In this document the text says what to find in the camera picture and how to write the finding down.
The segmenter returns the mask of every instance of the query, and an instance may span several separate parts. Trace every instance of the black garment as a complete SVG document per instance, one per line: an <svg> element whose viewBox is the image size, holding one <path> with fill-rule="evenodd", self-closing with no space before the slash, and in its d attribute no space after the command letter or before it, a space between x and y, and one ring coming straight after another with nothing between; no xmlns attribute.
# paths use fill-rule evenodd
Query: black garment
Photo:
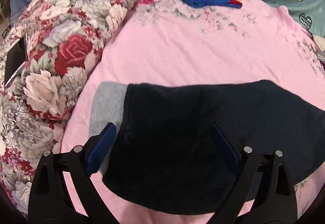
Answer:
<svg viewBox="0 0 325 224"><path fill-rule="evenodd" d="M270 81L169 88L130 85L105 185L118 196L170 214L215 212L232 187L213 145L226 137L272 154L281 150L295 184L325 159L324 111ZM248 200L256 195L251 190Z"/></svg>

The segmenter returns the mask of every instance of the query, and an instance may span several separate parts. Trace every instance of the silver screw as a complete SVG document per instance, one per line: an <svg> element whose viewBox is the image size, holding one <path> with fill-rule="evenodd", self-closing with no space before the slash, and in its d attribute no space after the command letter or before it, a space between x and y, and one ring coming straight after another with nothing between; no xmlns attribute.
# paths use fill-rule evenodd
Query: silver screw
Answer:
<svg viewBox="0 0 325 224"><path fill-rule="evenodd" d="M252 147L246 146L244 147L244 152L251 153L253 151Z"/></svg>
<svg viewBox="0 0 325 224"><path fill-rule="evenodd" d="M45 157L49 156L50 154L51 154L51 151L50 150L46 150L46 151L43 152L43 155Z"/></svg>
<svg viewBox="0 0 325 224"><path fill-rule="evenodd" d="M74 152L81 152L82 151L82 146L78 145L74 147Z"/></svg>
<svg viewBox="0 0 325 224"><path fill-rule="evenodd" d="M277 151L275 151L275 155L278 156L278 157L282 157L283 153L282 153L282 151L277 150Z"/></svg>

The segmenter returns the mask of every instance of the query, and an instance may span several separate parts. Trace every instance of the black patterned heart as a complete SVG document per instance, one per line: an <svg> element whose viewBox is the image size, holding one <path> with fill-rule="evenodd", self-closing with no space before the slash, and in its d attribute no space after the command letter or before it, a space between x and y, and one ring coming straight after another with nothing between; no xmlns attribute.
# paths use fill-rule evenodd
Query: black patterned heart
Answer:
<svg viewBox="0 0 325 224"><path fill-rule="evenodd" d="M306 30L310 30L311 24L312 24L312 21L311 21L310 17L306 17L306 15L304 13L301 13L299 15L299 20L305 26Z"/></svg>

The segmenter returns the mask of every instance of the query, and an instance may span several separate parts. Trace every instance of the floral pillow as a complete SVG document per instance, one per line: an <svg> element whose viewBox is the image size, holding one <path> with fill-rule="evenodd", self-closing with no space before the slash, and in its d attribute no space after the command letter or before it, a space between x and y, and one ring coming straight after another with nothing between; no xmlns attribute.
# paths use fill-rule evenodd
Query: floral pillow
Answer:
<svg viewBox="0 0 325 224"><path fill-rule="evenodd" d="M0 185L20 212L42 153L60 152L78 95L135 1L32 0L0 45ZM28 61L4 87L7 52L22 37Z"/></svg>

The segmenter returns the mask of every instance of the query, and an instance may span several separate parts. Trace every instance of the pink blanket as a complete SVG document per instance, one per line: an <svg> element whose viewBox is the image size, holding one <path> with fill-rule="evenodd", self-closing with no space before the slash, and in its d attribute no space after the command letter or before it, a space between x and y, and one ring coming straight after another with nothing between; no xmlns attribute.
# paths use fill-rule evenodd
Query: pink blanket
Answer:
<svg viewBox="0 0 325 224"><path fill-rule="evenodd" d="M288 14L260 0L239 0L241 9L193 9L180 0L142 0L86 83L66 128L62 152L84 145L92 100L104 81L165 86L247 83L268 79L325 110L325 79L309 34ZM211 214L169 215L127 202L110 192L99 173L91 177L122 224L206 223ZM296 188L298 215L325 181L325 165ZM67 177L76 210L86 214ZM241 213L249 211L247 202Z"/></svg>

